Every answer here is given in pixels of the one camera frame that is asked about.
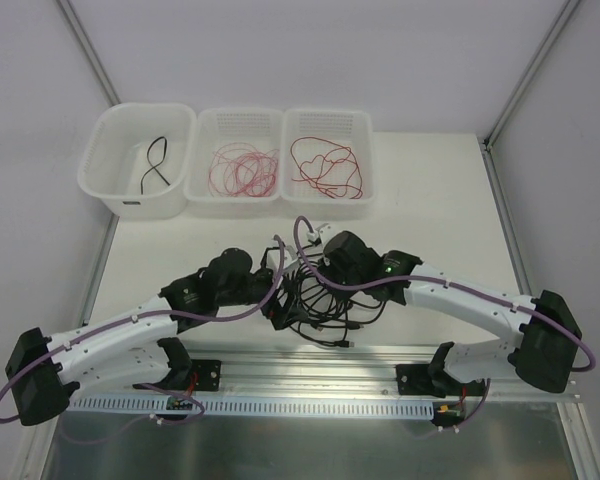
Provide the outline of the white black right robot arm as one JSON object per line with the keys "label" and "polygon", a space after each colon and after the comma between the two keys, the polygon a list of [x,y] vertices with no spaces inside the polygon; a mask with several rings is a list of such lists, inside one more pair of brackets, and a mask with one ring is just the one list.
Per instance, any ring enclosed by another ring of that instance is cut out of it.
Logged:
{"label": "white black right robot arm", "polygon": [[428,394],[513,376],[547,393],[565,391],[582,333],[561,295],[510,296],[463,284],[417,256],[399,250],[380,255],[348,230],[324,226],[319,238],[319,272],[331,291],[436,311],[492,334],[486,342],[441,344],[421,381]]}

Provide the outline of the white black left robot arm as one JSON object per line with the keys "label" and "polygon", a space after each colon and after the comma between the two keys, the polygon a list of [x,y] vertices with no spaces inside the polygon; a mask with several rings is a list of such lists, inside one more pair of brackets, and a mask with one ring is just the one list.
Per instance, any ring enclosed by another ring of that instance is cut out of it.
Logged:
{"label": "white black left robot arm", "polygon": [[288,247],[269,247],[260,266],[244,250],[229,248],[195,273],[181,277],[138,307],[95,325],[46,335],[23,332],[7,361],[14,420],[34,426],[63,413],[74,400],[96,392],[151,384],[182,389],[192,361],[179,334],[219,322],[225,307],[242,320],[273,304],[286,268],[296,260]]}

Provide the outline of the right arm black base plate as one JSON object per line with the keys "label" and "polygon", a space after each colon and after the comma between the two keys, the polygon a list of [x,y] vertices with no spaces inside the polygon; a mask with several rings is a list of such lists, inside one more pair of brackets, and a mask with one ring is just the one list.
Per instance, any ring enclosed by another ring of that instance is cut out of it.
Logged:
{"label": "right arm black base plate", "polygon": [[441,368],[429,364],[398,364],[395,366],[398,393],[401,396],[482,396],[485,381],[461,383]]}

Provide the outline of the white perforated basket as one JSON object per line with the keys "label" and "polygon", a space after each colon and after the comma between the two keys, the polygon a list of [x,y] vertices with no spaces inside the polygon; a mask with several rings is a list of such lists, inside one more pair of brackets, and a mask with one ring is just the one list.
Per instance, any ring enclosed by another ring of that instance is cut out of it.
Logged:
{"label": "white perforated basket", "polygon": [[283,113],[256,107],[201,112],[185,197],[202,218],[272,214],[279,199]]}
{"label": "white perforated basket", "polygon": [[286,110],[279,167],[280,196],[290,215],[366,216],[377,196],[371,117],[360,110]]}

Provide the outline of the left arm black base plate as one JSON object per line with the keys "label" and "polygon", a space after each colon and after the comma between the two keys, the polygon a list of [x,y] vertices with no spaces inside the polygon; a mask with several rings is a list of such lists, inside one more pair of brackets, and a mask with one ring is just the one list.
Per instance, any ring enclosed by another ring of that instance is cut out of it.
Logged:
{"label": "left arm black base plate", "polygon": [[217,392],[220,388],[222,362],[193,359],[180,389],[189,392]]}

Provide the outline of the right white perforated basket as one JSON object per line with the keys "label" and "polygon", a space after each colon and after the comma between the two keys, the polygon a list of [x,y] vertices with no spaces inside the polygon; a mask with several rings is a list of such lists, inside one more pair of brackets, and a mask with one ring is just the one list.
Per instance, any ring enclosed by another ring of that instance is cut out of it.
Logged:
{"label": "right white perforated basket", "polygon": [[366,216],[377,196],[371,117],[360,110],[286,110],[279,167],[280,196],[290,215]]}

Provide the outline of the middle white perforated basket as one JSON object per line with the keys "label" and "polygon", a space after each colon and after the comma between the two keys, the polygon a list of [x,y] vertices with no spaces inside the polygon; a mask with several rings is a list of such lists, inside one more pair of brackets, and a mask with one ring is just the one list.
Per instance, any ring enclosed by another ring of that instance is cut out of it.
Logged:
{"label": "middle white perforated basket", "polygon": [[272,214],[279,199],[283,113],[256,107],[201,112],[185,197],[202,218]]}

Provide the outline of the aluminium frame rail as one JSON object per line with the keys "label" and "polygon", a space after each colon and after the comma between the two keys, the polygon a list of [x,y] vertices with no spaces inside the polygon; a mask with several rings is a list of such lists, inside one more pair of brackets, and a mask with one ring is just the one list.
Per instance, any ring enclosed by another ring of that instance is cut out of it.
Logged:
{"label": "aluminium frame rail", "polygon": [[[429,363],[437,347],[432,345],[369,346],[356,343],[349,349],[328,349],[316,345],[249,344],[236,342],[202,342],[184,339],[184,346],[194,360],[221,361],[218,393],[215,396],[306,397],[375,399],[434,399],[431,395],[400,396],[398,386],[406,384],[409,375],[398,381],[397,365]],[[136,347],[130,360],[109,360],[87,373],[113,376],[116,363],[122,362],[119,378],[102,381],[81,394],[140,394],[134,384],[153,383],[151,372],[140,379],[140,367],[149,367],[148,352]],[[552,394],[532,387],[515,373],[489,374],[492,379],[489,399],[494,401],[569,402],[579,401],[575,381],[570,380],[563,393]]]}

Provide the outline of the white solid plastic tub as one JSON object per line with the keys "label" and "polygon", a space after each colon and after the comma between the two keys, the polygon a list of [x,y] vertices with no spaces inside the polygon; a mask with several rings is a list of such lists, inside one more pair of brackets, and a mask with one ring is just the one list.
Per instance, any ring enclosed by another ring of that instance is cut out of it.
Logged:
{"label": "white solid plastic tub", "polygon": [[158,220],[187,205],[197,117],[181,103],[129,102],[97,120],[77,173],[81,190],[123,219]]}

